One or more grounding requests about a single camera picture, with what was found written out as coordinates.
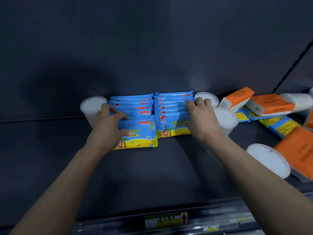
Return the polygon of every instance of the round transparent container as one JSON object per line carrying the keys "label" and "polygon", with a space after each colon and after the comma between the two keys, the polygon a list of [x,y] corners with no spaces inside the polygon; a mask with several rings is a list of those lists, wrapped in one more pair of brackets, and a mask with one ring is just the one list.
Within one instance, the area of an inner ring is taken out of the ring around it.
{"label": "round transparent container", "polygon": [[247,148],[246,152],[281,178],[285,179],[290,175],[291,168],[287,160],[275,149],[254,143]]}
{"label": "round transparent container", "polygon": [[297,113],[311,109],[313,107],[313,99],[309,94],[304,93],[282,93],[279,94],[288,102],[295,104],[295,108],[292,110],[292,113]]}
{"label": "round transparent container", "polygon": [[84,113],[90,126],[94,128],[96,123],[96,114],[101,111],[101,106],[104,103],[108,103],[108,100],[103,96],[92,96],[85,99],[80,104],[80,110]]}
{"label": "round transparent container", "polygon": [[210,99],[212,102],[212,107],[217,107],[219,104],[219,99],[216,97],[216,95],[213,95],[209,92],[198,92],[195,94],[194,98],[201,97],[203,100]]}
{"label": "round transparent container", "polygon": [[221,107],[214,108],[214,112],[217,117],[221,132],[229,135],[239,123],[237,115]]}

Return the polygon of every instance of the orange and white package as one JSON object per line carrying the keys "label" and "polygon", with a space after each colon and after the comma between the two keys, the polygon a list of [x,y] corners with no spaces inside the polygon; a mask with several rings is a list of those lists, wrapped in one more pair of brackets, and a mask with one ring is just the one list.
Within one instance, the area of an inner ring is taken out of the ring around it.
{"label": "orange and white package", "polygon": [[258,116],[276,116],[290,114],[295,104],[287,102],[277,94],[266,94],[251,97],[246,107]]}
{"label": "orange and white package", "polygon": [[313,109],[311,109],[310,112],[308,113],[306,120],[303,124],[303,127],[313,132]]}
{"label": "orange and white package", "polygon": [[253,94],[253,90],[248,87],[244,87],[224,97],[218,107],[225,108],[233,113],[236,113],[245,105],[245,103],[247,103]]}
{"label": "orange and white package", "polygon": [[297,126],[274,149],[291,166],[291,173],[300,181],[313,180],[313,133]]}

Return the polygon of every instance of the hand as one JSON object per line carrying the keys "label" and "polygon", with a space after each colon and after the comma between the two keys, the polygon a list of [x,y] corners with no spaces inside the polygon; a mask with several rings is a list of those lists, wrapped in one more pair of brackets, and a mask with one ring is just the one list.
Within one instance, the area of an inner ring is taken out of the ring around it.
{"label": "hand", "polygon": [[185,121],[191,134],[202,142],[221,135],[214,109],[210,99],[198,97],[194,102],[187,101],[185,110],[189,110],[191,120]]}
{"label": "hand", "polygon": [[122,118],[128,119],[125,112],[117,112],[114,106],[102,104],[101,111],[96,114],[94,129],[90,133],[84,148],[103,157],[117,146],[122,137],[131,136],[132,131],[118,129],[118,121]]}

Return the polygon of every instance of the cartoon girl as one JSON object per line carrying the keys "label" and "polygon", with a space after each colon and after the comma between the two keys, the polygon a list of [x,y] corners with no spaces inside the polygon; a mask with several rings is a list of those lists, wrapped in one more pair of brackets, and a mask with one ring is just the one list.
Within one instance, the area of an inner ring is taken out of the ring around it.
{"label": "cartoon girl", "polygon": [[167,130],[167,129],[163,130],[163,131],[162,131],[162,136],[163,136],[164,138],[171,136],[171,131],[170,131],[170,130]]}
{"label": "cartoon girl", "polygon": [[122,149],[124,145],[124,148],[126,147],[126,144],[124,141],[120,140],[116,146],[116,149]]}

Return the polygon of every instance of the person's left hand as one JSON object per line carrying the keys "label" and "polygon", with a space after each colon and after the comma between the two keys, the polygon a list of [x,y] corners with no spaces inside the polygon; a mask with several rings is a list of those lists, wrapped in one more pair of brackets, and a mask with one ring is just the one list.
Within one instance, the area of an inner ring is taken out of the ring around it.
{"label": "person's left hand", "polygon": [[120,119],[128,119],[125,112],[117,112],[116,108],[109,104],[102,104],[101,111],[96,114],[96,123],[90,133],[84,149],[90,150],[103,157],[112,151],[124,136],[131,136],[133,133],[128,129],[118,129]]}

